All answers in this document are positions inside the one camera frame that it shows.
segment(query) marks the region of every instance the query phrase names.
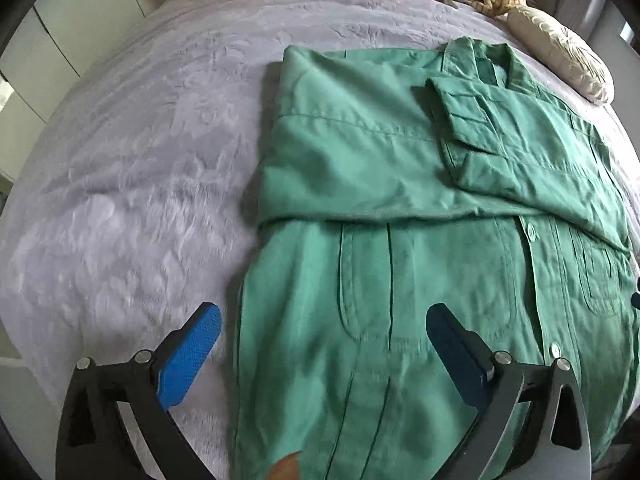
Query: gray bedspread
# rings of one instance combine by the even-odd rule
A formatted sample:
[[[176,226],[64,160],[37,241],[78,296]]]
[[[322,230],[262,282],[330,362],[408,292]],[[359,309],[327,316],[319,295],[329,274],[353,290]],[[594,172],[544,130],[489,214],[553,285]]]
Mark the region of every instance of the gray bedspread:
[[[56,408],[79,357],[128,360],[213,301],[227,329],[172,413],[226,478],[227,356],[283,49],[435,48],[459,36],[521,50],[609,139],[637,256],[640,163],[620,122],[501,20],[434,0],[170,0],[65,98],[0,221],[0,316]]]

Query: green shirt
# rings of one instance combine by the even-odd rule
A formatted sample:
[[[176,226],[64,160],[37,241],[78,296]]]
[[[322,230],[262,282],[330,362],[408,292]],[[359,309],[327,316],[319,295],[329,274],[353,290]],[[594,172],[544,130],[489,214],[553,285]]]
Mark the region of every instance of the green shirt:
[[[640,348],[622,197],[596,128],[510,47],[289,47],[260,212],[236,479],[298,451],[303,479],[430,478],[475,416],[426,336],[440,302],[520,362],[568,358],[609,445]]]

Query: shirt pocket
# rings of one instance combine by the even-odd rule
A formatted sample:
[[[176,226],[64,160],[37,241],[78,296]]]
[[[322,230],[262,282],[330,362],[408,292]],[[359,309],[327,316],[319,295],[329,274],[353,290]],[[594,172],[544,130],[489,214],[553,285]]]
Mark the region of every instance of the shirt pocket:
[[[338,303],[346,332],[380,348],[431,348],[427,309],[445,303],[468,330],[500,340],[516,315],[513,254],[493,218],[387,225],[345,223],[340,238]]]
[[[338,304],[347,334],[388,344],[391,254],[386,224],[345,222],[340,233]]]
[[[571,226],[570,233],[587,307],[596,316],[618,316],[634,286],[628,254]]]

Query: shirt button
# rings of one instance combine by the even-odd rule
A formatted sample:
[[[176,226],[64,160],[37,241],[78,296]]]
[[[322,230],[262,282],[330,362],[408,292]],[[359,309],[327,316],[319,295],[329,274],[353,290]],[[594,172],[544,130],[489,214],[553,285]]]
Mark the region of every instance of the shirt button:
[[[538,233],[532,224],[527,225],[527,237],[529,237],[529,242],[535,242],[538,239]]]
[[[560,349],[560,345],[555,341],[551,343],[551,355],[554,357],[554,359],[562,357],[562,350]]]

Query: shirt seam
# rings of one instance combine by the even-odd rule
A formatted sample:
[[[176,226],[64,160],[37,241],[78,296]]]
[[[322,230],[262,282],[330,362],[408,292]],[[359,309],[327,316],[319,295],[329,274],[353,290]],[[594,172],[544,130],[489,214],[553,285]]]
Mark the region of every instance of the shirt seam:
[[[499,153],[495,154],[496,156],[500,156],[501,158],[504,158],[505,160],[512,162],[513,164],[522,164],[523,166],[530,166],[532,168],[540,168],[541,170],[546,170],[546,171],[557,171],[558,173],[564,173],[565,175],[568,176],[575,176],[577,178],[581,178],[583,180],[589,180],[591,181],[593,179],[593,177],[589,177],[588,175],[581,175],[579,173],[575,173],[574,171],[570,171],[570,170],[561,170],[560,168],[554,168],[554,167],[548,167],[548,166],[542,166],[541,164],[533,164],[532,162],[524,162],[522,160],[517,160],[514,158],[509,158],[508,156],[504,156],[504,155],[500,155]]]
[[[308,117],[311,119],[320,119],[323,121],[332,121],[332,122],[336,122],[336,123],[342,123],[342,124],[348,124],[349,126],[353,126],[354,128],[357,128],[359,130],[363,130],[364,132],[368,132],[370,134],[379,134],[382,136],[387,136],[387,137],[401,137],[403,139],[415,139],[415,140],[420,140],[422,142],[430,142],[432,144],[436,144],[437,140],[436,139],[425,139],[424,137],[417,137],[411,134],[396,134],[396,133],[391,133],[391,132],[386,132],[385,130],[371,130],[370,128],[366,128],[364,126],[360,126],[359,124],[356,123],[352,123],[351,121],[345,121],[342,119],[335,119],[333,117],[324,117],[321,115],[313,115],[313,114],[281,114],[279,116],[276,117],[276,120],[284,118],[284,117]]]

